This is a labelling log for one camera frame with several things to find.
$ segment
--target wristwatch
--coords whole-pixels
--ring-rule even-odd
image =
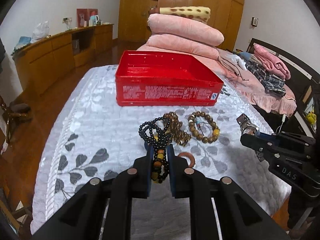
[[[256,137],[260,135],[259,127],[253,124],[246,114],[241,114],[241,116],[237,118],[237,122],[240,125],[241,135],[244,133],[251,134]]]

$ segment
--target plastic bag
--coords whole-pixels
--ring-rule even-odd
[[[32,33],[32,39],[30,43],[35,43],[49,35],[49,22],[45,21],[40,23]]]

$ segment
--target red box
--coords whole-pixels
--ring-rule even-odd
[[[116,72],[120,106],[214,106],[223,81],[191,55],[125,51]]]

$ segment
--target white charging cable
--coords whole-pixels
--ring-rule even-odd
[[[276,133],[280,133],[281,128],[282,128],[282,125],[283,125],[283,123],[284,123],[284,121],[285,121],[285,118],[286,118],[286,115],[283,114],[283,115],[282,115],[282,120],[281,120],[282,123],[281,123],[281,125],[277,128]]]

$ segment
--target white quilted bedspread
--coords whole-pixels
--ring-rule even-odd
[[[240,143],[236,118],[245,113],[262,132],[272,130],[259,113],[225,82],[213,107],[128,106],[116,103],[116,65],[93,68],[79,82],[50,133],[36,179],[31,232],[34,233],[92,177],[109,179],[146,154],[139,126],[174,111],[188,131],[187,117],[205,111],[221,130],[219,140],[204,144],[191,139],[186,147],[174,145],[175,154],[191,152],[195,169],[206,177],[231,177],[268,214],[289,196],[291,187],[259,163],[253,150]],[[209,127],[202,127],[209,134]],[[169,179],[153,184],[148,200],[134,200],[132,239],[189,239],[187,199],[171,197]]]

